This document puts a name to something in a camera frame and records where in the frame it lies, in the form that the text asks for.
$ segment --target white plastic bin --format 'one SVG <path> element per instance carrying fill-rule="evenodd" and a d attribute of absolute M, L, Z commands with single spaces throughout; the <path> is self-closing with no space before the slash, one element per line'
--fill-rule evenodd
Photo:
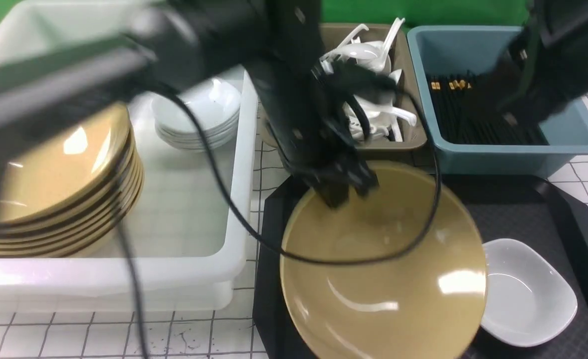
<path fill-rule="evenodd" d="M 26 0 L 0 24 L 0 63 L 114 32 L 141 0 Z M 222 75 L 242 91 L 236 141 L 216 150 L 232 199 L 249 217 L 257 95 L 242 68 Z M 145 168 L 126 222 L 146 311 L 225 307 L 245 264 L 246 231 L 220 194 L 203 154 L 155 136 L 151 94 L 130 104 Z M 93 257 L 0 259 L 0 311 L 132 311 L 127 267 L 112 242 Z"/>

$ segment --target green screen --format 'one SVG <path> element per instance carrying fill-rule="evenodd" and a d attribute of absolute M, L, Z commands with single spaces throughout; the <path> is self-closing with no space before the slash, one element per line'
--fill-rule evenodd
<path fill-rule="evenodd" d="M 20 0 L 0 0 L 0 21 Z M 526 0 L 323 0 L 326 22 L 521 25 Z"/>

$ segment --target white square dish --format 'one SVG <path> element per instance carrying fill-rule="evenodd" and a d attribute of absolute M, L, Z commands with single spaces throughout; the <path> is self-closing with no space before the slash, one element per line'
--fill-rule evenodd
<path fill-rule="evenodd" d="M 483 247 L 488 266 L 483 329 L 508 345 L 529 348 L 568 327 L 577 313 L 577 297 L 540 254 L 509 238 Z"/>

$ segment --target grid pattern floor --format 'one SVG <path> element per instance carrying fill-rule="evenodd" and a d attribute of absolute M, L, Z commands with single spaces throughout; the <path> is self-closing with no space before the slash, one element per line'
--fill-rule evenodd
<path fill-rule="evenodd" d="M 588 107 L 588 96 L 584 98 Z M 260 229 L 264 201 L 288 177 L 275 149 L 256 137 L 250 220 Z M 428 153 L 406 155 L 414 166 L 429 166 Z M 588 203 L 588 156 L 576 157 L 549 178 L 556 186 Z M 252 325 L 258 245 L 246 244 L 248 261 L 237 277 L 232 303 L 214 312 L 151 312 L 146 330 L 152 356 L 158 359 L 267 359 Z M 117 359 L 139 357 L 134 314 L 0 314 L 0 358 Z"/>

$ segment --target tan plate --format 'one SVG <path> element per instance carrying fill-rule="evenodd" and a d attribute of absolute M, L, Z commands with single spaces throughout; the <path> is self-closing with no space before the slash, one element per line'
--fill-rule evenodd
<path fill-rule="evenodd" d="M 127 147 L 122 151 L 122 157 L 117 168 L 117 173 L 122 175 L 128 166 L 131 165 L 136 148 L 134 147 L 133 141 L 128 141 Z M 81 198 L 78 198 L 75 202 L 69 202 L 66 207 L 62 207 L 57 212 L 52 213 L 38 220 L 30 222 L 16 223 L 14 225 L 7 225 L 6 223 L 0 224 L 0 240 L 10 240 L 16 238 L 17 234 L 25 234 L 28 232 L 43 232 L 43 230 L 55 230 L 57 227 L 61 227 L 62 223 L 70 222 L 75 220 L 75 217 L 82 216 L 84 212 L 96 206 L 96 203 L 102 200 L 108 192 L 109 186 L 113 183 L 112 177 L 104 177 L 102 180 L 91 188 L 87 188 L 87 192 Z"/>
<path fill-rule="evenodd" d="M 139 168 L 136 173 L 137 181 L 134 186 L 129 188 L 123 196 L 121 196 L 121 217 L 131 209 L 134 205 L 138 193 L 141 191 L 143 186 L 143 169 Z M 89 225 L 85 225 L 82 230 L 78 230 L 75 234 L 65 236 L 60 241 L 50 243 L 47 245 L 41 245 L 35 248 L 27 249 L 13 249 L 6 248 L 0 250 L 0 258 L 11 258 L 11 257 L 64 257 L 70 255 L 80 248 L 88 247 L 91 243 L 100 238 L 100 233 L 105 227 L 114 226 L 114 215 L 112 211 L 108 209 L 103 216 L 93 220 Z"/>
<path fill-rule="evenodd" d="M 141 166 L 142 164 L 138 155 L 135 155 L 132 163 L 128 166 L 128 170 L 123 174 L 125 179 L 123 180 L 123 187 L 121 188 L 122 192 L 127 193 L 136 185 L 138 177 L 140 176 L 139 172 L 141 171 Z M 73 236 L 75 233 L 87 227 L 90 223 L 96 222 L 96 219 L 102 218 L 106 213 L 109 213 L 112 210 L 112 205 L 116 196 L 116 193 L 106 194 L 104 198 L 101 198 L 101 200 L 96 203 L 95 207 L 89 213 L 84 214 L 84 216 L 81 216 L 80 218 L 68 221 L 69 223 L 64 227 L 13 239 L 0 239 L 0 249 L 8 248 L 17 250 L 19 248 L 35 248 L 40 245 L 61 241 L 64 238 Z"/>
<path fill-rule="evenodd" d="M 433 178 L 374 162 L 380 188 L 350 193 L 330 210 L 310 191 L 294 209 L 282 247 L 318 259 L 390 254 L 415 238 L 431 207 Z M 447 188 L 435 223 L 396 261 L 329 267 L 280 259 L 282 290 L 296 329 L 322 359 L 457 359 L 479 329 L 487 264 L 480 234 Z"/>
<path fill-rule="evenodd" d="M 9 162 L 0 195 L 0 223 L 46 216 L 77 200 L 109 172 L 129 129 L 127 107 L 114 104 Z"/>
<path fill-rule="evenodd" d="M 135 194 L 134 200 L 132 200 L 132 204 L 127 209 L 127 211 L 125 211 L 125 213 L 122 214 L 120 220 L 123 220 L 123 218 L 127 215 L 127 213 L 129 213 L 129 211 L 131 211 L 134 208 L 134 206 L 136 206 L 137 202 L 139 201 L 139 198 L 141 198 L 141 192 L 142 192 L 141 190 L 143 190 L 143 182 L 141 182 L 141 187 L 140 187 L 139 191 Z M 87 257 L 88 255 L 91 255 L 91 254 L 97 252 L 101 248 L 105 247 L 105 245 L 107 245 L 107 243 L 109 241 L 111 241 L 112 239 L 115 238 L 115 235 L 116 235 L 116 233 L 115 233 L 116 230 L 114 229 L 115 227 L 116 227 L 116 223 L 112 222 L 111 226 L 106 226 L 100 232 L 97 233 L 97 235 L 96 235 L 97 240 L 96 241 L 89 244 L 87 247 L 81 248 L 77 252 L 74 252 L 74 253 L 69 254 L 67 256 L 74 257 L 74 258 Z"/>

